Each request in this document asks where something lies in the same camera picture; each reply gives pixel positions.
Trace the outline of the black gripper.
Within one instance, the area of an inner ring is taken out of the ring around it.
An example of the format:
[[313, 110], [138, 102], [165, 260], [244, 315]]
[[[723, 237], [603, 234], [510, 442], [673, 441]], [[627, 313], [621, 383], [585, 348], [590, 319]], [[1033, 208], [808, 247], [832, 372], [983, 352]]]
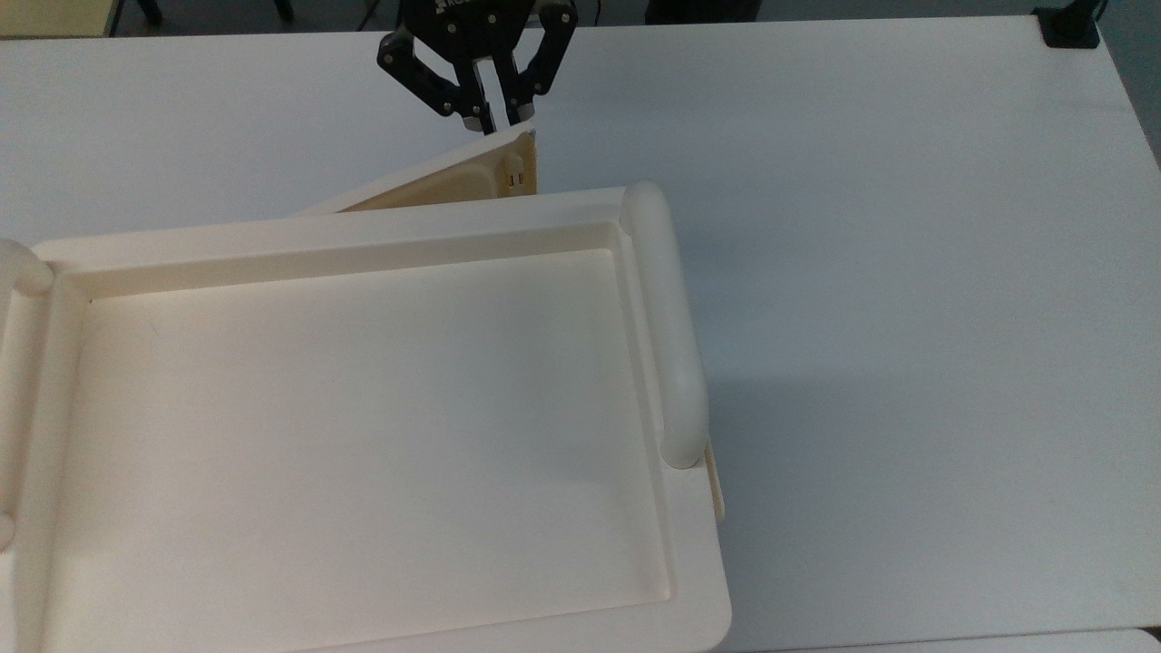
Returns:
[[[535, 17], [540, 44], [525, 70], [514, 51]], [[444, 117], [457, 115], [473, 132], [496, 132], [476, 62], [504, 63], [509, 124], [527, 122], [534, 98], [551, 89], [578, 26], [576, 5], [562, 1], [401, 1], [399, 26], [380, 42], [378, 65], [410, 93]], [[456, 80], [433, 71], [414, 53], [414, 38], [452, 64]]]

